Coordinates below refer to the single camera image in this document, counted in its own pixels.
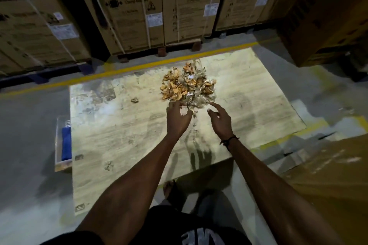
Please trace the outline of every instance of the person's left arm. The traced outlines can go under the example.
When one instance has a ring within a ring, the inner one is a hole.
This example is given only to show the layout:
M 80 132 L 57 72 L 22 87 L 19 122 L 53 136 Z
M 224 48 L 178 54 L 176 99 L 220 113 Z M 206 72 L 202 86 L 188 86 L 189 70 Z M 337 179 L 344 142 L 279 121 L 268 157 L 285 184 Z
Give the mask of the person's left arm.
M 193 112 L 180 114 L 181 102 L 167 108 L 168 133 L 99 197 L 76 231 L 91 231 L 105 244 L 128 244 L 143 226 L 163 169 L 174 145 L 188 128 Z

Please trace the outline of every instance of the gray floor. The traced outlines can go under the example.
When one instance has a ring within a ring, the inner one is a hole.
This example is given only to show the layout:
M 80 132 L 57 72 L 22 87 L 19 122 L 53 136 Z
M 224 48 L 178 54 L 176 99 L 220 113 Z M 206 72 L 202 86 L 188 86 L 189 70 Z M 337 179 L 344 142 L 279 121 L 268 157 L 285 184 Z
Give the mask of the gray floor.
M 204 43 L 201 52 L 275 37 L 272 30 L 233 35 Z M 278 39 L 252 48 L 311 128 L 287 141 L 256 150 L 260 159 L 270 164 L 284 153 L 336 131 L 347 137 L 366 133 L 361 120 L 368 118 L 368 82 L 353 83 L 335 64 L 297 68 Z M 190 53 L 173 52 L 167 58 Z M 149 56 L 116 63 L 115 67 L 156 60 L 159 58 Z M 96 72 L 103 70 L 99 66 Z M 81 74 L 55 78 L 50 83 L 77 77 Z M 3 89 L 2 93 L 32 86 Z M 56 117 L 69 113 L 68 98 L 67 87 L 0 98 L 0 244 L 38 244 L 72 231 L 83 218 L 73 213 L 71 174 L 54 172 Z M 181 178 L 180 182 L 191 193 L 184 211 L 191 210 L 202 188 L 216 187 L 231 201 L 253 244 L 275 244 L 232 160 Z M 159 203 L 162 197 L 159 189 L 152 204 Z

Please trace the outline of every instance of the trash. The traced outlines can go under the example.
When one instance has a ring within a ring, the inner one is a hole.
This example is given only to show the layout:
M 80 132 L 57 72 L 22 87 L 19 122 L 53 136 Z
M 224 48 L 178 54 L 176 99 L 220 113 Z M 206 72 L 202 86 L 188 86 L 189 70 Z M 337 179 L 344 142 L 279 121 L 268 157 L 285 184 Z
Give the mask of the trash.
M 207 79 L 205 68 L 202 68 L 198 60 L 187 62 L 183 71 L 172 68 L 164 75 L 160 87 L 163 100 L 180 100 L 187 103 L 188 109 L 193 110 L 203 108 L 216 99 L 216 80 Z

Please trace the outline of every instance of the t-shirt sleeve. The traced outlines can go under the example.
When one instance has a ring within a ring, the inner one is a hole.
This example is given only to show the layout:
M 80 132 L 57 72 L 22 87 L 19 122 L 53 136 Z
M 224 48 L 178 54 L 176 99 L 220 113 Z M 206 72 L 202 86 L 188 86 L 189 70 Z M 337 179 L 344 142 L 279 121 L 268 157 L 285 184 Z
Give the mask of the t-shirt sleeve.
M 64 233 L 53 239 L 50 239 L 42 245 L 54 245 L 54 244 L 93 244 L 104 245 L 102 239 L 91 231 L 73 231 L 71 233 Z

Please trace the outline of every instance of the person's left hand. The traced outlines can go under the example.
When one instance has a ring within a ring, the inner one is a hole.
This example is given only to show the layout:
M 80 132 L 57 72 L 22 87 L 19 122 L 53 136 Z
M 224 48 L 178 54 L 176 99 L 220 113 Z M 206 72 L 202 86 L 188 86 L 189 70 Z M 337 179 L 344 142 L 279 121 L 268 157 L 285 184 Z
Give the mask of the person's left hand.
M 176 141 L 182 136 L 189 126 L 193 112 L 188 110 L 186 115 L 180 114 L 180 107 L 186 104 L 180 101 L 170 102 L 166 112 L 168 123 L 168 136 Z

